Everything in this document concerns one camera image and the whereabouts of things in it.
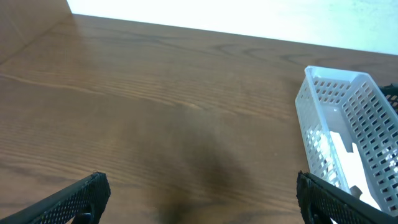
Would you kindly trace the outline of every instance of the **brown wooden panel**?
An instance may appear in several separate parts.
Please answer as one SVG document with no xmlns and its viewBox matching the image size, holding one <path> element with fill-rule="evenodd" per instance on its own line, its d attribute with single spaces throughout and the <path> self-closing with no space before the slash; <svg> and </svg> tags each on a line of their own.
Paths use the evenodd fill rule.
<svg viewBox="0 0 398 224">
<path fill-rule="evenodd" d="M 391 55 L 71 16 L 0 66 L 1 215 L 97 169 L 102 223 L 303 223 L 310 64 L 398 82 Z"/>
<path fill-rule="evenodd" d="M 66 0 L 0 0 L 0 63 L 71 12 Z"/>
</svg>

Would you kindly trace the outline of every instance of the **tabletop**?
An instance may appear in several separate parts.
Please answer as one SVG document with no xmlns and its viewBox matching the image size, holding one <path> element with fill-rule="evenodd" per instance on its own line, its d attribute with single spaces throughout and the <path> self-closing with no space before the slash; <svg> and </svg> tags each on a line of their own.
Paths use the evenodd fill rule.
<svg viewBox="0 0 398 224">
<path fill-rule="evenodd" d="M 394 55 L 69 16 L 0 65 L 0 218 L 98 170 L 101 223 L 303 223 L 307 65 L 398 82 Z"/>
</svg>

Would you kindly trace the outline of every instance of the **wood grain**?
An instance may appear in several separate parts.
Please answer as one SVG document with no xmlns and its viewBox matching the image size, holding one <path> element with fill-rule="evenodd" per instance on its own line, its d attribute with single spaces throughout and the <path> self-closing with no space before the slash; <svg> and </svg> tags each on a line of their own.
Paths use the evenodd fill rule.
<svg viewBox="0 0 398 224">
<path fill-rule="evenodd" d="M 0 64 L 69 14 L 66 0 L 0 0 Z"/>
<path fill-rule="evenodd" d="M 1 216 L 96 169 L 102 223 L 303 223 L 307 65 L 398 81 L 391 55 L 71 16 L 0 66 Z"/>
</svg>

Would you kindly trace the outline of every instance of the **perforated basket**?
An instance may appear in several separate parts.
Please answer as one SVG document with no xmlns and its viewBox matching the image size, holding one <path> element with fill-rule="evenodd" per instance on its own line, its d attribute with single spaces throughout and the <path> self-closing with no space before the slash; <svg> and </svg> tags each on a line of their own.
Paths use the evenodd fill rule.
<svg viewBox="0 0 398 224">
<path fill-rule="evenodd" d="M 358 146 L 372 197 L 397 216 L 398 116 L 370 75 L 309 66 L 295 105 L 310 172 L 350 193 L 330 136 L 340 133 L 347 151 Z"/>
</svg>

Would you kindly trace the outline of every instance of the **white plastic container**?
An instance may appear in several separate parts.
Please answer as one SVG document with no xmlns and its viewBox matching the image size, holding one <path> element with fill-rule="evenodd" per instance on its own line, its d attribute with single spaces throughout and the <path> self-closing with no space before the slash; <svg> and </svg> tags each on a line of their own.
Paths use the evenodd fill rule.
<svg viewBox="0 0 398 224">
<path fill-rule="evenodd" d="M 398 215 L 398 116 L 369 74 L 309 66 L 295 99 L 310 172 L 350 193 L 331 132 L 358 146 L 369 192 Z"/>
</svg>

